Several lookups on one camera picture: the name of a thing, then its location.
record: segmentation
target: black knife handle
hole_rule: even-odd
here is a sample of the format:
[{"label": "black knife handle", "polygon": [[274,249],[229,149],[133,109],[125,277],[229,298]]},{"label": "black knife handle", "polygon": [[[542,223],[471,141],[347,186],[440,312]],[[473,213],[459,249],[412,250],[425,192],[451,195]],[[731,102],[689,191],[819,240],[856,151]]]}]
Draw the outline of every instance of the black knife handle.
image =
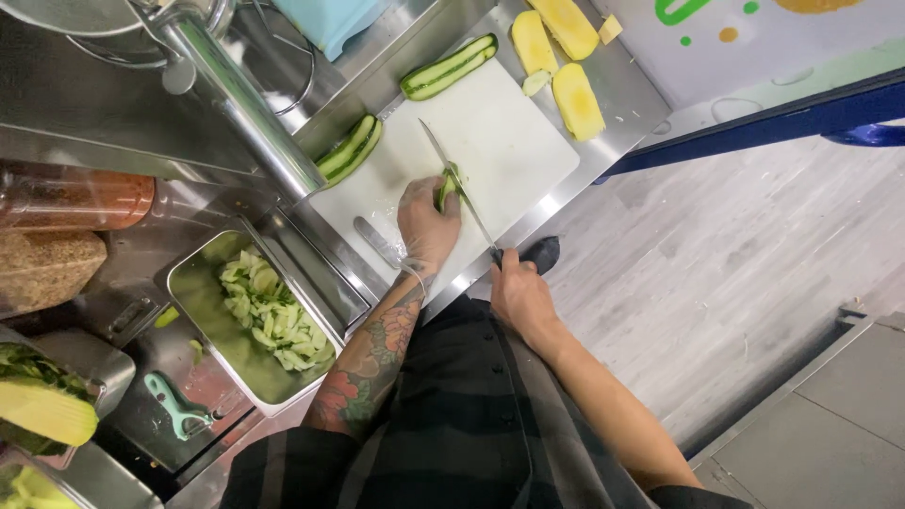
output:
[{"label": "black knife handle", "polygon": [[502,249],[491,249],[491,258],[493,262],[503,270],[503,250]]}]

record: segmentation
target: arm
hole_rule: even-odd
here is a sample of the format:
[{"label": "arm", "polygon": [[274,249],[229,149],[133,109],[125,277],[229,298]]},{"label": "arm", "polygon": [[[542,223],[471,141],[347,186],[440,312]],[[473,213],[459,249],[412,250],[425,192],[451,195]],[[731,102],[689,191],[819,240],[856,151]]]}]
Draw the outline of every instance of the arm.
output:
[{"label": "arm", "polygon": [[568,331],[531,262],[507,249],[491,268],[493,310],[553,370],[596,434],[644,491],[702,487],[657,418]]},{"label": "arm", "polygon": [[352,334],[320,385],[302,425],[336,431],[363,442],[393,387],[425,292],[459,238],[459,197],[446,198],[445,215],[433,208],[443,178],[409,184],[399,202],[399,231],[408,257],[389,292]]}]

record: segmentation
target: wooden floor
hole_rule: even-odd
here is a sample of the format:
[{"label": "wooden floor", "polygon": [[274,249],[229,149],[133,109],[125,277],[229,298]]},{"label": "wooden floor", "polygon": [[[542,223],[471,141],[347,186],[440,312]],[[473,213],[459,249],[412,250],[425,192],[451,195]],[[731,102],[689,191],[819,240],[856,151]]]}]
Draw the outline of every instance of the wooden floor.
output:
[{"label": "wooden floor", "polygon": [[560,315],[688,449],[814,355],[837,306],[905,309],[905,149],[807,138],[615,176],[544,234]]}]

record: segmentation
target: stainless steel pole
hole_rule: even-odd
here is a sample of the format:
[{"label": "stainless steel pole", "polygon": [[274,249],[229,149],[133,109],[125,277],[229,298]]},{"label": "stainless steel pole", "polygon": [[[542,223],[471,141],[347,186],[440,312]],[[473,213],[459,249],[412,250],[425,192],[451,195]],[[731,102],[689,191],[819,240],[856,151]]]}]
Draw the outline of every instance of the stainless steel pole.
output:
[{"label": "stainless steel pole", "polygon": [[301,151],[280,120],[190,5],[155,19],[155,35],[195,67],[195,89],[230,122],[290,206],[325,186],[317,166]]}]

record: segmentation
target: brown jar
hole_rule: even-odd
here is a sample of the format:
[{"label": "brown jar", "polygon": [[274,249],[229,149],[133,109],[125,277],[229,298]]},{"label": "brown jar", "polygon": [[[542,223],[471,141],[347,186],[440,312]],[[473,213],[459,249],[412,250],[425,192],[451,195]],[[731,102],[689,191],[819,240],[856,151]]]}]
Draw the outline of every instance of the brown jar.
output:
[{"label": "brown jar", "polygon": [[153,177],[0,159],[0,231],[119,230],[153,201]]}]

